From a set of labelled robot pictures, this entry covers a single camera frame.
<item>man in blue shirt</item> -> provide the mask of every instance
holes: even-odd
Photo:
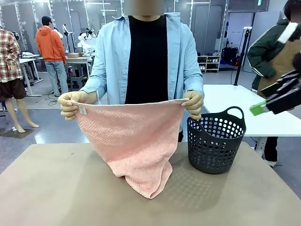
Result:
[[[92,73],[80,91],[60,96],[61,115],[73,120],[78,107],[71,101],[94,104],[105,93],[110,105],[188,98],[183,106],[201,118],[203,79],[192,32],[180,13],[122,16],[104,25]]]

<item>orange jacket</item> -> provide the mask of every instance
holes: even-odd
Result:
[[[57,32],[48,26],[42,26],[36,34],[36,42],[45,61],[66,62],[63,42]]]

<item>shoe rack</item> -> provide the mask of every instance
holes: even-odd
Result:
[[[202,73],[219,72],[221,56],[198,56],[198,65]]]

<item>gray floor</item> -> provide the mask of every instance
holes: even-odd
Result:
[[[230,84],[230,76],[231,72],[207,73],[204,75],[204,82],[205,84]],[[253,78],[254,74],[242,72],[238,83],[250,88]],[[49,93],[51,91],[49,80],[46,78],[45,81],[36,84],[33,91],[40,94]],[[53,106],[52,110],[47,108],[48,102],[44,100],[45,97],[47,96],[34,97],[34,99],[27,97],[31,99],[26,100],[27,104],[31,104],[31,108],[35,108],[35,105],[40,106],[40,110],[29,110],[32,120],[39,124],[40,128],[23,139],[0,137],[0,173],[31,144],[88,143],[76,121],[65,121],[60,115],[59,104]],[[301,108],[296,108],[293,114],[301,118]],[[17,115],[21,125],[29,128],[26,127],[20,112],[17,112]],[[0,128],[8,131],[12,126],[12,122],[6,124],[4,118],[0,118]],[[251,139],[246,138],[245,141],[254,146]],[[278,156],[281,166],[276,166],[275,171],[301,198],[301,137],[280,138]]]

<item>man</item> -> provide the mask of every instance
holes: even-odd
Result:
[[[62,93],[68,92],[67,74],[64,65],[66,57],[62,40],[58,33],[51,29],[52,21],[48,16],[42,17],[43,26],[36,34],[39,52],[43,56],[55,97],[59,97],[57,78],[60,80]]]
[[[2,28],[0,28],[0,42],[0,102],[5,101],[6,108],[14,122],[15,128],[19,133],[24,133],[25,130],[17,119],[12,97],[16,99],[26,123],[34,128],[39,126],[29,118],[24,102],[26,91],[21,81],[22,72],[19,62],[21,50],[13,33],[5,31]]]
[[[292,0],[289,0],[284,9],[285,19],[267,30],[253,43],[248,51],[248,59],[252,69],[257,73],[252,89],[260,90],[275,83],[283,74],[293,70],[292,58],[301,49],[301,42],[287,42],[278,40],[291,21]],[[277,137],[269,137],[264,148],[265,161],[271,167],[277,163]]]
[[[181,23],[179,13],[141,16],[137,8],[138,16],[122,16],[101,28],[86,85],[58,99],[66,120],[73,120],[78,111],[71,101],[94,104],[106,92],[111,105],[188,98],[183,106],[192,118],[201,118],[203,79],[190,29]]]

